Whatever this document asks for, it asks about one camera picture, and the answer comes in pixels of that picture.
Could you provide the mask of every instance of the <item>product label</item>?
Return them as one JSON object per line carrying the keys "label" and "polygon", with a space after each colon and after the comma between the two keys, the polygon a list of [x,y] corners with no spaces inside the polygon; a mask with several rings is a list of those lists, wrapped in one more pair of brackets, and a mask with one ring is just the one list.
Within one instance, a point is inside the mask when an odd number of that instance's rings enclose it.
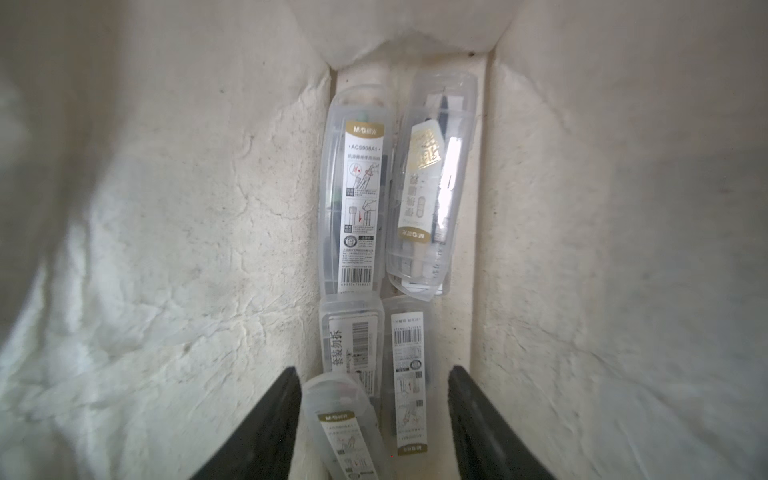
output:
{"label": "product label", "polygon": [[346,122],[338,293],[373,288],[383,145],[383,124]]}
{"label": "product label", "polygon": [[328,321],[331,371],[357,373],[373,396],[376,384],[376,334],[379,316],[332,316]]}
{"label": "product label", "polygon": [[347,480],[379,480],[352,411],[317,416]]}
{"label": "product label", "polygon": [[444,157],[445,141],[437,120],[430,119],[411,127],[406,181],[402,187],[397,222],[400,238],[417,243],[432,240],[435,202]]}
{"label": "product label", "polygon": [[424,313],[392,314],[397,455],[427,452]]}

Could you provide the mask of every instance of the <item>crumpled white fabric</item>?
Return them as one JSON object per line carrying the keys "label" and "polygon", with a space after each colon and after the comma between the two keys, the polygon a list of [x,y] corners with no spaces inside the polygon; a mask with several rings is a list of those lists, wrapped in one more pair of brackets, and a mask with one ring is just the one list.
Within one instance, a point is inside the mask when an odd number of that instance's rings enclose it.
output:
{"label": "crumpled white fabric", "polygon": [[0,6],[2,477],[188,478],[319,373],[329,65],[486,58],[441,368],[559,478],[764,474],[762,3],[59,4]]}

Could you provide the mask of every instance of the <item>barcode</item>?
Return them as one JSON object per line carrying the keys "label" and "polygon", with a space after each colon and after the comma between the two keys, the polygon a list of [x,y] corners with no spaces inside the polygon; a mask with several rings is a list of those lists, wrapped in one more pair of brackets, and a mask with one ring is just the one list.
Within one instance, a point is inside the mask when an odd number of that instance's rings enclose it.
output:
{"label": "barcode", "polygon": [[358,374],[360,376],[360,382],[362,383],[362,386],[366,387],[366,394],[368,396],[373,396],[373,372],[360,372]]}
{"label": "barcode", "polygon": [[352,324],[352,358],[356,369],[368,367],[368,322]]}
{"label": "barcode", "polygon": [[395,345],[401,343],[418,343],[422,341],[422,327],[412,326],[411,328],[395,330]]}
{"label": "barcode", "polygon": [[371,283],[370,268],[342,268],[341,283],[344,285]]}

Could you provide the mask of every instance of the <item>pen refill package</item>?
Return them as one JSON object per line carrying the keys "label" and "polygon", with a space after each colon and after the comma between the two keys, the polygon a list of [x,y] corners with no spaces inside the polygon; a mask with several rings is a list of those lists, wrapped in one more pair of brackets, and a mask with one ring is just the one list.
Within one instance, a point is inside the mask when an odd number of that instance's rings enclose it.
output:
{"label": "pen refill package", "polygon": [[381,406],[384,307],[377,292],[334,293],[320,301],[323,371],[359,379],[376,411]]}
{"label": "pen refill package", "polygon": [[[392,167],[386,270],[403,293],[430,300],[445,279],[475,130],[477,78],[416,76]],[[423,290],[402,283],[419,284]]]}
{"label": "pen refill package", "polygon": [[446,392],[436,388],[432,308],[429,302],[401,295],[384,300],[384,310],[382,435],[396,469],[418,468],[434,445],[428,437],[435,419],[432,409],[436,402],[448,401]]}
{"label": "pen refill package", "polygon": [[319,186],[321,296],[379,291],[393,116],[381,85],[347,88],[331,102]]}
{"label": "pen refill package", "polygon": [[392,480],[392,459],[362,386],[344,373],[304,384],[301,409],[318,455],[333,480]]}

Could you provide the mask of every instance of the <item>instruction diagram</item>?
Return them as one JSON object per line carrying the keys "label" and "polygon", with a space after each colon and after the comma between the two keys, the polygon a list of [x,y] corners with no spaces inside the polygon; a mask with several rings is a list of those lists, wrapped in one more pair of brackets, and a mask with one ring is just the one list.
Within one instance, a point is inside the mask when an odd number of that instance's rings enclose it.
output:
{"label": "instruction diagram", "polygon": [[347,226],[373,226],[373,216],[378,213],[378,200],[365,200],[362,198],[348,199],[346,211]]}
{"label": "instruction diagram", "polygon": [[379,165],[372,161],[352,162],[347,171],[346,185],[347,188],[351,186],[356,193],[378,187]]}

